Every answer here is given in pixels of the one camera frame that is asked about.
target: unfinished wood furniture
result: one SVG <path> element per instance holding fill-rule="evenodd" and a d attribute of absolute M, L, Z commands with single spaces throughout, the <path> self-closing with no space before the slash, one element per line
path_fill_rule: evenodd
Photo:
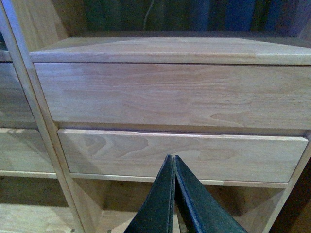
<path fill-rule="evenodd" d="M 0 32 L 0 232 L 70 232 L 72 213 L 38 130 L 35 96 L 2 6 Z"/>
<path fill-rule="evenodd" d="M 269 232 L 311 156 L 303 1 L 279 19 L 305 22 L 296 38 L 88 32 L 81 0 L 1 2 L 76 231 L 122 232 L 170 153 L 247 231 Z"/>

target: drawer front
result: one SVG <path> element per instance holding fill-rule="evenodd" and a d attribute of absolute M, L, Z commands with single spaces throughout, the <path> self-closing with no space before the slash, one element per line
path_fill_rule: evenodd
<path fill-rule="evenodd" d="M 59 130 L 73 173 L 155 177 L 178 154 L 202 180 L 288 182 L 306 145 L 301 137 Z"/>
<path fill-rule="evenodd" d="M 57 122 L 311 129 L 311 67 L 35 67 Z"/>
<path fill-rule="evenodd" d="M 0 63 L 0 127 L 5 122 L 35 122 L 12 63 Z"/>
<path fill-rule="evenodd" d="M 0 170 L 54 172 L 40 133 L 0 128 Z"/>

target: shelf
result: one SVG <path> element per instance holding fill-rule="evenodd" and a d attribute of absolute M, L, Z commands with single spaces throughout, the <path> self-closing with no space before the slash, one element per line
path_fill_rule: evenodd
<path fill-rule="evenodd" d="M 72 215 L 57 180 L 6 177 L 0 190 L 0 232 L 72 232 Z"/>
<path fill-rule="evenodd" d="M 111 182 L 97 233 L 122 233 L 143 204 L 151 183 Z M 248 232 L 263 231 L 281 189 L 207 186 L 208 191 Z M 173 232 L 179 232 L 177 219 Z"/>
<path fill-rule="evenodd" d="M 31 52 L 36 63 L 198 63 L 311 65 L 301 39 L 274 33 L 97 32 Z"/>
<path fill-rule="evenodd" d="M 4 42 L 0 41 L 0 62 L 11 62 L 10 53 Z"/>

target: cabinet compartment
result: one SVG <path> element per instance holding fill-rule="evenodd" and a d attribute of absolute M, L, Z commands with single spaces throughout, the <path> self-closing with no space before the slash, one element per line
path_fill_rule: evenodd
<path fill-rule="evenodd" d="M 109 4 L 104 0 L 96 2 Z M 310 45 L 302 40 L 310 40 L 310 3 L 290 0 L 288 4 L 277 19 L 280 27 L 268 33 L 93 33 L 88 31 L 86 11 L 93 14 L 82 0 L 3 1 L 5 10 L 12 13 L 10 20 L 14 25 L 20 24 L 34 62 L 311 65 Z"/>
<path fill-rule="evenodd" d="M 0 128 L 0 170 L 55 172 L 37 130 Z"/>
<path fill-rule="evenodd" d="M 0 127 L 36 128 L 12 63 L 0 63 Z"/>
<path fill-rule="evenodd" d="M 122 233 L 144 202 L 151 183 L 111 182 L 105 193 L 104 207 L 96 232 Z M 212 196 L 249 233 L 268 233 L 266 224 L 279 202 L 282 189 L 206 186 Z M 173 232 L 179 233 L 178 220 L 173 220 Z"/>
<path fill-rule="evenodd" d="M 57 122 L 311 129 L 311 67 L 35 67 Z"/>
<path fill-rule="evenodd" d="M 0 178 L 0 232 L 70 233 L 74 229 L 58 180 Z"/>
<path fill-rule="evenodd" d="M 201 180 L 287 183 L 307 140 L 301 137 L 59 130 L 73 173 L 155 177 L 178 154 Z"/>

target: dark curtain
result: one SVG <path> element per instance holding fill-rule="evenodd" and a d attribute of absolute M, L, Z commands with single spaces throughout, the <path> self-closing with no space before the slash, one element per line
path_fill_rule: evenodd
<path fill-rule="evenodd" d="M 84 0 L 91 31 L 141 31 L 152 0 Z M 283 0 L 155 0 L 148 31 L 272 31 Z"/>

